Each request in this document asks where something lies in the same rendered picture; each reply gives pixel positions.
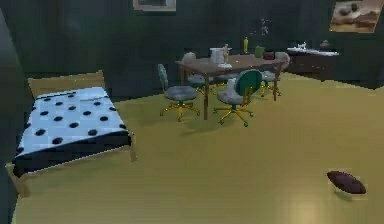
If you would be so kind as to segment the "dark house plant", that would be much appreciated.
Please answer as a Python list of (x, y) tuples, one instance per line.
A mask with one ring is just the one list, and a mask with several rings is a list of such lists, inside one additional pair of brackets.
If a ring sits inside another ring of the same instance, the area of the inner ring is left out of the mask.
[(267, 18), (261, 18), (256, 30), (254, 31), (256, 42), (258, 46), (264, 46), (269, 37), (269, 28), (271, 26), (271, 20)]

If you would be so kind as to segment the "dark low sideboard white top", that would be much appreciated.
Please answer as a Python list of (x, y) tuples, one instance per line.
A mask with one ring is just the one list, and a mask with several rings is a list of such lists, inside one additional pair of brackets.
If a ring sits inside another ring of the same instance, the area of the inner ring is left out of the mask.
[(290, 56), (288, 72), (321, 81), (333, 78), (336, 64), (340, 59), (338, 52), (317, 49), (289, 47), (287, 53)]

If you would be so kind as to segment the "bed with black-dotted white cover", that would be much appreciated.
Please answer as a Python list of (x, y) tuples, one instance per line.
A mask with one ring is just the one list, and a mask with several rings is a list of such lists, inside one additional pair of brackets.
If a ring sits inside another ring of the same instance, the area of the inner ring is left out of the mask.
[(29, 195), (31, 173), (133, 144), (101, 70), (27, 82), (34, 102), (16, 155), (6, 164), (20, 197)]

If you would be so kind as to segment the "green swivel chair grey seat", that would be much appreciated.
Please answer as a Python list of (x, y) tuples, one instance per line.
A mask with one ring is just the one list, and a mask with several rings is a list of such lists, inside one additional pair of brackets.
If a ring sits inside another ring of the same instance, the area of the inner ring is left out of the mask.
[[(193, 52), (187, 52), (181, 59), (183, 64), (198, 64), (201, 65), (201, 61), (196, 58)], [(191, 86), (202, 95), (205, 94), (205, 78), (200, 73), (193, 73), (187, 77), (187, 81), (191, 83)]]
[(243, 121), (243, 125), (247, 127), (249, 125), (248, 120), (241, 115), (241, 112), (248, 113), (250, 117), (254, 116), (254, 113), (246, 109), (246, 106), (251, 103), (252, 95), (261, 88), (261, 82), (262, 73), (257, 69), (242, 71), (235, 80), (229, 80), (226, 89), (217, 93), (217, 99), (227, 104), (228, 107), (215, 107), (213, 109), (214, 114), (218, 111), (226, 111), (219, 123), (223, 124), (229, 115), (236, 114)]
[(283, 60), (284, 63), (280, 67), (273, 66), (271, 69), (262, 71), (262, 93), (261, 96), (264, 96), (267, 90), (276, 90), (278, 96), (281, 95), (281, 91), (278, 87), (274, 87), (274, 80), (280, 80), (280, 74), (284, 72), (290, 63), (290, 56), (286, 52), (275, 52), (275, 58)]
[(176, 110), (177, 121), (181, 122), (183, 118), (183, 110), (188, 109), (195, 112), (196, 115), (199, 116), (200, 110), (193, 104), (193, 100), (197, 98), (197, 91), (191, 86), (170, 86), (165, 66), (163, 64), (158, 64), (157, 68), (163, 95), (170, 101), (169, 106), (162, 109), (159, 112), (159, 115), (163, 116), (165, 112)]

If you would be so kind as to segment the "dark brown oval ball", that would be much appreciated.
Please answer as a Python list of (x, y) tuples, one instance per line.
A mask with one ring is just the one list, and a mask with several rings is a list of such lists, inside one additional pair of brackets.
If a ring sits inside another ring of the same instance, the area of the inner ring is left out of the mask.
[(363, 195), (367, 193), (365, 185), (349, 173), (331, 170), (326, 173), (326, 176), (334, 186), (336, 192), (344, 192), (353, 195)]

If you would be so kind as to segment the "framed brown landscape picture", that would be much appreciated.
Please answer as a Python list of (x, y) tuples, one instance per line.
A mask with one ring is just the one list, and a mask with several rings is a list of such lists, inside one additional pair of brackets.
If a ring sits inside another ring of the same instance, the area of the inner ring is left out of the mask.
[(384, 0), (337, 0), (329, 25), (331, 32), (374, 33)]

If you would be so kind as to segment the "white stack of plates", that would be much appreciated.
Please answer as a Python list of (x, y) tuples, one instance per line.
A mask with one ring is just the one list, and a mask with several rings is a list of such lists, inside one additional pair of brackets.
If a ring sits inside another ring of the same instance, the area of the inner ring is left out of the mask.
[(215, 64), (223, 64), (224, 63), (224, 55), (222, 48), (211, 48), (211, 56), (210, 59)]

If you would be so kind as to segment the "pale-framed dark picture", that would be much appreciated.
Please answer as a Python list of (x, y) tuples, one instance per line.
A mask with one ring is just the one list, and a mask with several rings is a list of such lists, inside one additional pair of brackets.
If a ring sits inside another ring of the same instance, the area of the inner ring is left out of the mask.
[(176, 0), (133, 0), (133, 8), (138, 11), (175, 11)]

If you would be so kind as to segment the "brown wooden table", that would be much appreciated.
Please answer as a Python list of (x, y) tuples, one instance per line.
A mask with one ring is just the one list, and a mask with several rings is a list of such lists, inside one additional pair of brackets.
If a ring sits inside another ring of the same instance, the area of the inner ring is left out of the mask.
[(258, 69), (262, 67), (275, 67), (277, 73), (280, 73), (281, 66), (284, 63), (283, 59), (265, 60), (263, 58), (256, 58), (254, 55), (230, 55), (228, 63), (231, 68), (221, 68), (218, 64), (211, 61), (210, 58), (199, 58), (193, 60), (191, 63), (183, 63), (182, 61), (176, 61), (179, 68), (180, 82), (184, 83), (186, 75), (200, 74), (204, 78), (204, 119), (208, 119), (208, 91), (210, 88), (210, 77), (216, 77), (224, 74), (238, 73), (250, 69)]

